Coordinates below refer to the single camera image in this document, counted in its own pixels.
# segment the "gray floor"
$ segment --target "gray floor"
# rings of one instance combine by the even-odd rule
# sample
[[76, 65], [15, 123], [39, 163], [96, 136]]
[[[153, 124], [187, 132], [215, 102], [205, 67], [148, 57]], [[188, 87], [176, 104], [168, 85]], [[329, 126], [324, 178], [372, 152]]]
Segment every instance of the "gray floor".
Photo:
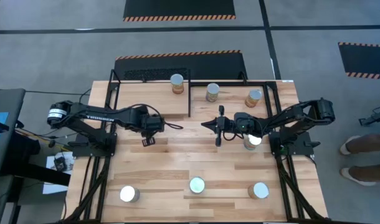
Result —
[[[1, 0], [0, 29], [81, 29], [167, 26], [261, 26], [257, 1], [235, 0], [235, 21], [183, 21], [124, 24], [122, 0]], [[271, 26], [342, 26], [380, 24], [380, 1], [265, 0]], [[380, 185], [362, 187], [342, 179], [338, 170], [380, 163], [380, 152], [342, 157], [338, 148], [362, 128], [358, 118], [380, 106], [380, 80], [348, 78], [338, 42], [380, 44], [380, 30], [273, 31], [282, 79], [294, 80], [300, 100], [324, 97], [334, 103], [336, 121], [312, 129], [318, 175], [329, 216], [334, 220], [380, 223]], [[124, 34], [0, 35], [0, 88], [82, 93], [94, 80], [106, 80], [117, 56], [203, 50], [241, 50], [248, 76], [273, 79], [264, 31], [155, 32]], [[77, 96], [28, 93], [20, 120], [45, 133], [50, 104]], [[53, 152], [32, 158], [41, 164]], [[25, 189], [19, 223], [54, 222], [65, 194], [42, 195], [41, 186]]]

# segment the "can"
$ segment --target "can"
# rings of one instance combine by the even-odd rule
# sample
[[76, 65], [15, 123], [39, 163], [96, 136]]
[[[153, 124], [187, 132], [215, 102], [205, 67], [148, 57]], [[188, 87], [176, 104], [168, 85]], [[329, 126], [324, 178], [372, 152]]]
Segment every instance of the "can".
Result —
[[245, 99], [245, 105], [247, 105], [249, 108], [253, 108], [261, 97], [262, 92], [260, 90], [251, 90]]
[[262, 138], [255, 137], [253, 135], [244, 136], [244, 147], [248, 150], [254, 150], [262, 142]]
[[120, 198], [124, 202], [134, 203], [139, 200], [140, 191], [132, 186], [124, 186], [120, 192]]
[[205, 99], [209, 102], [215, 102], [219, 93], [219, 85], [216, 83], [210, 83], [207, 86], [207, 95]]
[[193, 194], [201, 194], [201, 192], [205, 189], [205, 182], [201, 177], [195, 177], [190, 180], [190, 191]]
[[171, 76], [172, 92], [174, 94], [181, 94], [184, 91], [183, 76], [181, 74], [174, 74]]
[[269, 196], [269, 188], [265, 183], [259, 182], [248, 187], [248, 195], [252, 199], [263, 199]]

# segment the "can lid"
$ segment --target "can lid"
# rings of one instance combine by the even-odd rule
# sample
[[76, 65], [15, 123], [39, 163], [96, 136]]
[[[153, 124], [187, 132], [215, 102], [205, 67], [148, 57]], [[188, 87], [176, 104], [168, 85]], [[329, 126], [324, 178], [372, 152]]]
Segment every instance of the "can lid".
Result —
[[254, 100], [259, 100], [262, 97], [262, 92], [260, 90], [251, 90], [250, 96]]
[[183, 76], [181, 74], [174, 74], [171, 76], [171, 83], [179, 85], [183, 82]]
[[196, 194], [201, 193], [205, 188], [205, 182], [201, 177], [195, 177], [190, 181], [190, 190]]
[[265, 183], [259, 182], [254, 185], [254, 194], [258, 198], [265, 198], [269, 195], [269, 189]]
[[210, 83], [207, 86], [207, 91], [211, 94], [217, 94], [219, 93], [219, 85], [217, 85], [216, 83]]
[[135, 188], [132, 186], [125, 186], [121, 189], [120, 198], [124, 202], [130, 202], [135, 197]]
[[255, 136], [250, 135], [250, 134], [248, 135], [248, 140], [254, 146], [257, 146], [262, 142], [262, 138], [255, 137]]

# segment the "shoe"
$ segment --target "shoe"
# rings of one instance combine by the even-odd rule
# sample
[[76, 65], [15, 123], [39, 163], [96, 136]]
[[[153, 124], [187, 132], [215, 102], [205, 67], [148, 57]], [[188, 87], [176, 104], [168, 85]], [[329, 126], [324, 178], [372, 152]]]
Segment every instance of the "shoe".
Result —
[[342, 168], [340, 170], [340, 174], [341, 176], [349, 179], [349, 180], [353, 180], [355, 181], [356, 183], [360, 184], [360, 185], [363, 185], [363, 186], [367, 186], [367, 187], [370, 187], [370, 186], [374, 186], [376, 185], [377, 183], [376, 182], [366, 182], [366, 181], [360, 181], [360, 180], [356, 180], [355, 178], [353, 178], [351, 176], [351, 174], [349, 173], [349, 168]]
[[346, 142], [340, 147], [340, 153], [341, 153], [341, 155], [346, 156], [346, 155], [351, 154], [351, 152], [349, 152], [348, 149], [346, 148], [346, 143], [348, 143], [348, 142], [350, 142], [350, 141], [352, 141], [354, 139], [357, 139], [359, 137], [360, 136], [352, 136], [352, 137], [348, 138], [348, 140], [346, 140]]

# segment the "wooden table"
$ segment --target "wooden table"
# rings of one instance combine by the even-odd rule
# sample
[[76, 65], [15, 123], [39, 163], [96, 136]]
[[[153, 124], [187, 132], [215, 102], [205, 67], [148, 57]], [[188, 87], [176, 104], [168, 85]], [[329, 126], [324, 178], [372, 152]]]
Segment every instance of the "wooden table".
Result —
[[[107, 83], [93, 83], [89, 105], [104, 106]], [[277, 86], [283, 109], [298, 103], [293, 82], [277, 81]], [[262, 144], [254, 151], [246, 150], [238, 138], [230, 142], [222, 140], [222, 146], [216, 147], [216, 135], [200, 125], [218, 116], [219, 105], [225, 106], [225, 116], [230, 119], [239, 111], [266, 118], [263, 99], [255, 108], [244, 105], [250, 89], [258, 87], [221, 87], [219, 99], [209, 103], [205, 100], [206, 87], [192, 87], [191, 117], [167, 118], [184, 129], [166, 126], [165, 132], [155, 136], [154, 146], [143, 147], [140, 134], [118, 128], [118, 144], [110, 164], [102, 222], [285, 221], [276, 162], [270, 153], [268, 137], [264, 136]], [[275, 113], [272, 95], [270, 99]], [[88, 121], [88, 124], [100, 127], [98, 121]], [[305, 156], [293, 156], [293, 160], [301, 192], [318, 213], [327, 216], [315, 165]], [[67, 215], [78, 205], [87, 161], [87, 157], [75, 161], [67, 192]], [[189, 180], [195, 176], [206, 182], [206, 189], [199, 195], [189, 190]], [[247, 187], [256, 182], [267, 184], [268, 198], [249, 198]], [[140, 190], [139, 201], [124, 203], [120, 200], [119, 193], [125, 185]], [[296, 217], [291, 190], [289, 195], [292, 213]], [[91, 218], [95, 216], [97, 200], [98, 193], [92, 203]]]

